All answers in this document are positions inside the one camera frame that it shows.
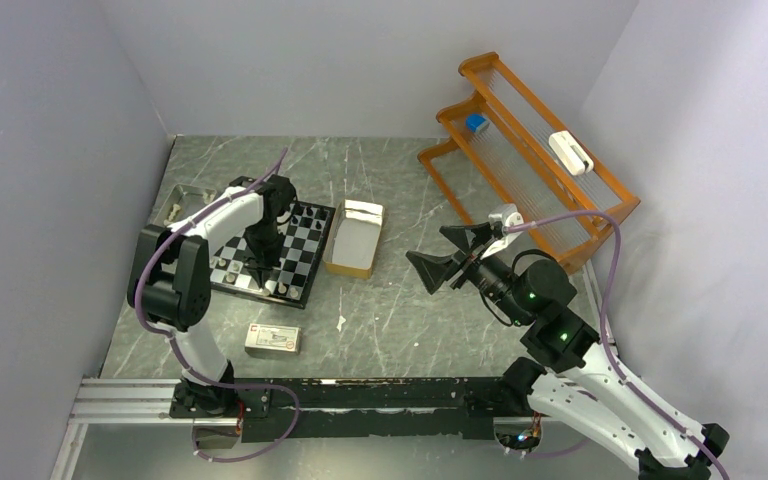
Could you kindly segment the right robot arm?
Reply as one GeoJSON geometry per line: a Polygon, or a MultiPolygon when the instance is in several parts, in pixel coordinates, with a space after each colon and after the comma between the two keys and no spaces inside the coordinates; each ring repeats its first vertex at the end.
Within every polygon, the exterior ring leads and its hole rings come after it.
{"type": "Polygon", "coordinates": [[[524,230],[501,221],[441,228],[455,245],[446,256],[406,257],[428,293],[468,283],[505,326],[525,330],[528,355],[503,374],[502,406],[559,420],[626,463],[640,479],[708,479],[729,474],[720,460],[730,439],[716,423],[700,423],[658,395],[612,351],[607,322],[593,328],[569,305],[577,290],[548,252],[528,249],[522,272],[498,253],[524,230]]]}

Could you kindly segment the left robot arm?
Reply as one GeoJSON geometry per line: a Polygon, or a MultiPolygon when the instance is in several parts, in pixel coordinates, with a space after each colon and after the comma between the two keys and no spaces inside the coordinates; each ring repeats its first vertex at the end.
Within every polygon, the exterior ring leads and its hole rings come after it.
{"type": "Polygon", "coordinates": [[[221,416],[238,403],[233,366],[203,319],[212,294],[212,255],[242,235],[250,252],[243,266],[263,284],[279,264],[284,236],[278,223],[295,198],[288,178],[271,175],[229,186],[193,215],[140,232],[126,300],[146,330],[169,341],[183,368],[177,392],[186,407],[221,416]]]}

